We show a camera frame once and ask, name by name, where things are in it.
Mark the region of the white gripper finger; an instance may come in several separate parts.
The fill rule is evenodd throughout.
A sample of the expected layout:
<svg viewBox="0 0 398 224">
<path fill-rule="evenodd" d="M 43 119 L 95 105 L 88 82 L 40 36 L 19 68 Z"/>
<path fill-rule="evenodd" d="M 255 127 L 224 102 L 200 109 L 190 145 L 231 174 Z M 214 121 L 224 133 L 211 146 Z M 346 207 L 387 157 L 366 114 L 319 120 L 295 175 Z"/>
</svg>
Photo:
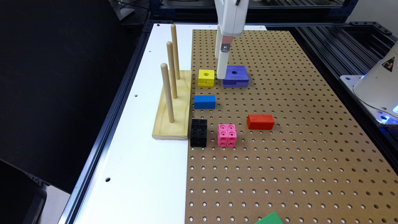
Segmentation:
<svg viewBox="0 0 398 224">
<path fill-rule="evenodd" d="M 220 25 L 217 25 L 216 44 L 215 44 L 215 57 L 216 58 L 219 58 L 221 41 L 222 41 L 221 29 L 220 29 Z"/>
<path fill-rule="evenodd" d="M 229 59 L 229 51 L 231 47 L 232 38 L 231 37 L 223 37 L 221 41 L 221 48 L 218 58 L 217 65 L 217 77 L 218 79 L 224 79 L 226 77 L 226 69 L 228 66 Z"/>
</svg>

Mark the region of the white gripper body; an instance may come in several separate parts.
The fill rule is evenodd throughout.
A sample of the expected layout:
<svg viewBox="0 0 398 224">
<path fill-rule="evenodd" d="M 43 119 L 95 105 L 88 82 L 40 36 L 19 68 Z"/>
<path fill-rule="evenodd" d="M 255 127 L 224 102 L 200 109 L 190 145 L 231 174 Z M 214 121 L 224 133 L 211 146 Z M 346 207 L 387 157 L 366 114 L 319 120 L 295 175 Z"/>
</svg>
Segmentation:
<svg viewBox="0 0 398 224">
<path fill-rule="evenodd" d="M 221 35 L 237 37 L 243 33 L 249 0 L 215 0 Z"/>
</svg>

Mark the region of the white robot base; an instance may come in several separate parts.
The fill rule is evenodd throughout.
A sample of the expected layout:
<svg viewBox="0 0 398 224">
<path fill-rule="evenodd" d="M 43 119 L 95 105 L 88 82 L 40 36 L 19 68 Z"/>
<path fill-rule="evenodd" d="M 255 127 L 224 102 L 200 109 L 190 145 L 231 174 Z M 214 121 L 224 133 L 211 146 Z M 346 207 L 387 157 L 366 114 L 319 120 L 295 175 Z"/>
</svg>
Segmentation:
<svg viewBox="0 0 398 224">
<path fill-rule="evenodd" d="M 397 126 L 397 44 L 365 75 L 340 80 L 381 126 Z"/>
</svg>

